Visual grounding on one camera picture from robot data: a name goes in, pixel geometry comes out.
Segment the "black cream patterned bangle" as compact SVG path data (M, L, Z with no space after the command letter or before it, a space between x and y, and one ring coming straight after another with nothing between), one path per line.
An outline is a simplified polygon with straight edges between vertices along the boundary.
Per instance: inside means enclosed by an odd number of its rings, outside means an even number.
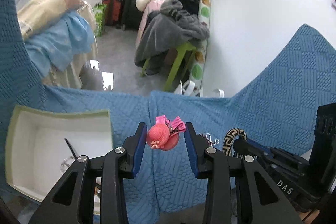
M226 156L231 156L235 158L242 158L242 155L238 152L232 152L233 151L233 143L236 138L247 140L246 132L243 129L240 128L232 128L230 129L224 138L223 145L222 145L222 152Z

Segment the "black long hair clip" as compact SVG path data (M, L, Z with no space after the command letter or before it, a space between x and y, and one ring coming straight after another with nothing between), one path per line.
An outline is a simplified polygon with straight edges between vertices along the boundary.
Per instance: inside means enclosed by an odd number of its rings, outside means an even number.
M78 155L76 153L76 151L74 150L74 148L72 147L72 145L70 144L70 142L68 141L67 138L64 139L66 144L68 145L68 148L70 149L70 152L72 153L72 156L74 157L74 159L78 158Z

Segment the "pink hat hair clip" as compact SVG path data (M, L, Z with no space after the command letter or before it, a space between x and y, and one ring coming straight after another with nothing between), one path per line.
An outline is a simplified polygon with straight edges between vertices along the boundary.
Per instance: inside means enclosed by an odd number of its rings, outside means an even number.
M169 151L179 142L179 134L186 131L186 124L179 116L173 120L167 119L165 115L157 116L155 124L149 129L146 143L151 149Z

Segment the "blue textured sofa cover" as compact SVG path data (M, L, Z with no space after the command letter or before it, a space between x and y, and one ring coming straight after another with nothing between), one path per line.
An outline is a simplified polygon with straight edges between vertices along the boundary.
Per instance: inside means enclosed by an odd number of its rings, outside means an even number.
M179 116L196 134L222 152L232 128L270 149L309 159L319 106L335 103L335 49L314 28L301 26L279 55L231 98L200 98L153 92L148 97L45 86L23 42L15 0L1 0L1 151L15 106L52 113L107 110L113 149L133 136L139 123L147 132L157 116ZM127 223L155 223L160 212L206 203L206 179L191 170L185 132L169 151L146 143L139 173L123 180ZM317 208L315 223L335 223L335 188Z

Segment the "green open gift box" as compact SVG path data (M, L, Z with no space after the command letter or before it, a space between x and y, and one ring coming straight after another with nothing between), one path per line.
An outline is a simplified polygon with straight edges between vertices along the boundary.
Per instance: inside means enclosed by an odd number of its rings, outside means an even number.
M41 202L78 156L94 158L113 148L107 110L52 113L15 106L7 131L5 175L9 186Z

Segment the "rolled green dotted mat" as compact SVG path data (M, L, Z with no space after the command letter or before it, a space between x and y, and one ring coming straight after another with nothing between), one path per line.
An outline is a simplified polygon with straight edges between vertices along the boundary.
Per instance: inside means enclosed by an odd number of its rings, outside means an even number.
M200 0L198 19L205 27L209 28L211 15L211 1ZM197 88L201 88L202 78L204 73L204 65L206 61L207 40L201 42L201 46L198 47L191 65L189 66L189 80L194 81Z

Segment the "green plastic stool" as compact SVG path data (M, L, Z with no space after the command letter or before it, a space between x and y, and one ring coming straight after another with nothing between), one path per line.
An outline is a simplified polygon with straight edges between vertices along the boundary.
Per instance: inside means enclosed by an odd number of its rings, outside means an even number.
M185 77L185 74L187 72L187 69L189 67L189 65L191 64L191 61L197 51L197 48L195 46L193 46L190 42L185 42L181 45L179 45L178 47L176 47L176 56L175 59L173 61L173 65L170 68L169 71L169 75L167 76L167 79L165 81L165 84L163 85L162 91L163 92L170 92L172 91L173 88L173 82L175 80L175 77L178 74L179 68L181 66L181 63L183 61L183 59L185 58L185 55L187 52L190 52L190 56L189 59L186 61L185 66L182 69L181 75L180 75L180 80L183 80ZM150 63L150 59L155 59L155 61L159 60L159 59L165 59L164 57L165 53L160 53L157 55L154 55L152 57L148 57L147 59L145 59L145 62L142 66L142 71L141 71L141 77L143 77L144 75L146 75L146 70L147 67Z

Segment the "light blue bed sheet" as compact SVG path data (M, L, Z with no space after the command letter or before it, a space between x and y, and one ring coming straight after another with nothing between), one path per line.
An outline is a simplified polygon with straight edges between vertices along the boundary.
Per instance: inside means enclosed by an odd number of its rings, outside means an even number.
M89 53L95 36L89 23L77 12L64 14L58 22L25 41L26 50L41 78L52 66L63 71L74 55Z

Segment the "grey blanket on stool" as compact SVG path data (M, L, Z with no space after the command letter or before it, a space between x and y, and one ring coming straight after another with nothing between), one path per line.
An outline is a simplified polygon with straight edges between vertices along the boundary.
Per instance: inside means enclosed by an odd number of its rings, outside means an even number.
M156 74L161 70L169 50L185 42L198 47L209 37L209 29L196 15L185 10L179 0L166 0L159 10L148 16L135 51L134 64L143 67L149 60L147 74Z

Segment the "green shopping bag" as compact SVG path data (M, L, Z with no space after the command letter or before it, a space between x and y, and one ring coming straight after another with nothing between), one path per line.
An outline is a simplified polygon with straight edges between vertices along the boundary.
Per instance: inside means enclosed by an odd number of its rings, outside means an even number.
M104 3L98 3L93 7L94 18L96 20L94 35L98 38L104 33L106 7L107 5Z

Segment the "red suitcase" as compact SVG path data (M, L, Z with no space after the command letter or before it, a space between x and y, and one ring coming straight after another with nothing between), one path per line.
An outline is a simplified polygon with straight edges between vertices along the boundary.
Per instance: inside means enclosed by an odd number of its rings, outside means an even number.
M119 26L121 23L123 0L102 0L105 8L105 25Z

